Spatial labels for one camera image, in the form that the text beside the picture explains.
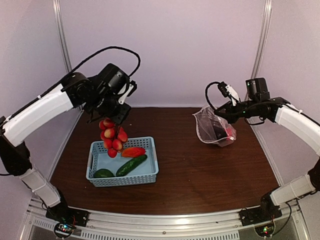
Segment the red bell pepper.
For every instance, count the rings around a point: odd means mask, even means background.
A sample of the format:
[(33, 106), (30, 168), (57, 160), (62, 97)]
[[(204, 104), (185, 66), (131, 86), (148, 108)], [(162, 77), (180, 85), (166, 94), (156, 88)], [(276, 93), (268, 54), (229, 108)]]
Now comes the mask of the red bell pepper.
[(227, 136), (228, 136), (229, 138), (231, 138), (231, 137), (234, 136), (234, 134), (233, 134), (233, 129), (230, 128), (230, 127), (227, 127), (227, 128), (225, 129), (225, 132), (226, 132), (226, 134), (227, 134)]

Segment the purple eggplant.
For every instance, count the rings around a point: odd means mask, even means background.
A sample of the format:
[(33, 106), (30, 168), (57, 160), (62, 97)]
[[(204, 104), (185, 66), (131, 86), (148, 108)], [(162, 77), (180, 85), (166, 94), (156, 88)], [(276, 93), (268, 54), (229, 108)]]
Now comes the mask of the purple eggplant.
[(223, 124), (219, 120), (212, 120), (211, 121), (213, 132), (216, 136), (217, 140), (223, 139), (227, 137), (226, 130)]

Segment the red lychee bunch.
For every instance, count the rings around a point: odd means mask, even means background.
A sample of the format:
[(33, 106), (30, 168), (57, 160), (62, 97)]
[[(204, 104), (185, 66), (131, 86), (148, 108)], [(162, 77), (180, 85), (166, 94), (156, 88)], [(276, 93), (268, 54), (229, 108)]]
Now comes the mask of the red lychee bunch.
[(100, 139), (103, 146), (107, 149), (110, 158), (115, 158), (118, 153), (124, 150), (124, 144), (128, 141), (128, 135), (124, 128), (113, 122), (110, 118), (106, 118), (99, 122), (101, 129)]

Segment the clear polka dot zip bag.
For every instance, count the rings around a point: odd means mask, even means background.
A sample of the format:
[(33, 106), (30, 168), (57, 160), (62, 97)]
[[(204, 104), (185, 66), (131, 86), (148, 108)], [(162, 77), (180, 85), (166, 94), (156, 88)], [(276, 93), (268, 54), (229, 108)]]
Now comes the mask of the clear polka dot zip bag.
[(208, 105), (192, 114), (198, 139), (204, 144), (226, 147), (235, 142), (237, 131)]

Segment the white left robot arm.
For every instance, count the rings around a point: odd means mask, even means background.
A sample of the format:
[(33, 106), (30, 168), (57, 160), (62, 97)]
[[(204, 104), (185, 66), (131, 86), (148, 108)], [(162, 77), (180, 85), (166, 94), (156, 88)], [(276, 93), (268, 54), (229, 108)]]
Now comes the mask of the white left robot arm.
[(57, 151), (66, 134), (59, 130), (58, 136), (53, 138), (52, 147), (48, 137), (34, 137), (34, 134), (44, 133), (43, 125), (80, 106), (88, 114), (97, 115), (90, 118), (91, 122), (110, 118), (121, 124), (131, 109), (125, 99), (136, 88), (136, 82), (112, 63), (92, 77), (72, 70), (28, 106), (1, 120), (0, 159), (5, 169), (10, 175), (21, 179), (52, 208), (53, 215), (61, 222), (69, 221), (72, 218), (71, 209), (65, 206), (63, 195), (31, 163), (27, 144), (31, 143), (32, 149), (38, 151), (38, 159), (41, 154), (44, 158), (49, 157), (45, 151)]

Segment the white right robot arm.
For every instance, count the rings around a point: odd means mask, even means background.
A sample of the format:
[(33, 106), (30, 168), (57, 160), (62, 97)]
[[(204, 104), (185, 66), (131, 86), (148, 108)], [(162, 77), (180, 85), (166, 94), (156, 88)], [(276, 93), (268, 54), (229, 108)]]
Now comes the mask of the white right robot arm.
[[(268, 89), (269, 81), (264, 77), (246, 80), (247, 100), (241, 100), (230, 84), (223, 81), (213, 84), (228, 99), (220, 107), (213, 107), (215, 115), (230, 124), (243, 119), (254, 127), (266, 121), (282, 127), (262, 130), (267, 135), (266, 146), (276, 146), (282, 152), (279, 161), (286, 162), (290, 157), (295, 157), (293, 162), (298, 167), (308, 164), (308, 155), (304, 155), (306, 146), (317, 156), (320, 154), (320, 123), (284, 97), (272, 97)], [(319, 207), (320, 163), (316, 162), (307, 173), (271, 191), (266, 199), (268, 201), (256, 210), (256, 216), (261, 221), (268, 220), (276, 212), (275, 206), (292, 200), (301, 201), (304, 206)]]

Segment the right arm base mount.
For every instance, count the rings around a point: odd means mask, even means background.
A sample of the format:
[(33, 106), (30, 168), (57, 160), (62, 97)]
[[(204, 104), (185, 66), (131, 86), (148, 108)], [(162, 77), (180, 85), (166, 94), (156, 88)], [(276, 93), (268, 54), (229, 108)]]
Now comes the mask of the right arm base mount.
[(239, 218), (243, 227), (253, 226), (255, 233), (261, 238), (270, 238), (276, 230), (275, 219), (282, 216), (281, 210), (266, 213), (260, 206), (253, 208), (242, 208)]

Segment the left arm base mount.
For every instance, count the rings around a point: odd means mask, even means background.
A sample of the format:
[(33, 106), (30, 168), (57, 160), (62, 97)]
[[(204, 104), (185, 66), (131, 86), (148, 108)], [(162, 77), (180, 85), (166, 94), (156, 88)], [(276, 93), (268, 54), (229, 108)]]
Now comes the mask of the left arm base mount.
[(70, 207), (68, 207), (66, 211), (57, 211), (53, 208), (48, 208), (45, 217), (56, 221), (53, 227), (53, 233), (56, 237), (66, 239), (75, 233), (77, 227), (87, 226), (89, 212)]

